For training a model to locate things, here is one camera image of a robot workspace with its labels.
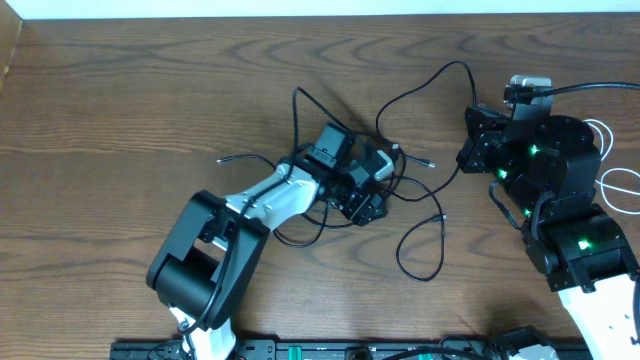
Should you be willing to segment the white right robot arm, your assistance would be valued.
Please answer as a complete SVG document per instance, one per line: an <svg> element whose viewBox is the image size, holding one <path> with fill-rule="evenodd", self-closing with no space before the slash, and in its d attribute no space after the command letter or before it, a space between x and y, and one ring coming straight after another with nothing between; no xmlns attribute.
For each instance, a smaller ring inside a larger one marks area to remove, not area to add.
<svg viewBox="0 0 640 360"><path fill-rule="evenodd" d="M595 202L601 155L588 123L543 111L517 118L470 106L456 161L490 173L523 213L525 252L594 359L639 356L639 263Z"/></svg>

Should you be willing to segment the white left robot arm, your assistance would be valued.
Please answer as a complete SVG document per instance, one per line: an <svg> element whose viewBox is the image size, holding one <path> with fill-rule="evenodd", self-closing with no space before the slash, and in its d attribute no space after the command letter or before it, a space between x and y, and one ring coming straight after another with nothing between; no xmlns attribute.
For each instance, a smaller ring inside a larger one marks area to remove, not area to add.
<svg viewBox="0 0 640 360"><path fill-rule="evenodd" d="M253 187L219 198L194 194L146 275L176 318L182 359L226 359L236 345L231 317L244 296L269 235L316 202L364 226L386 214L377 183L394 170L382 150L360 159L348 151L309 148L285 157Z"/></svg>

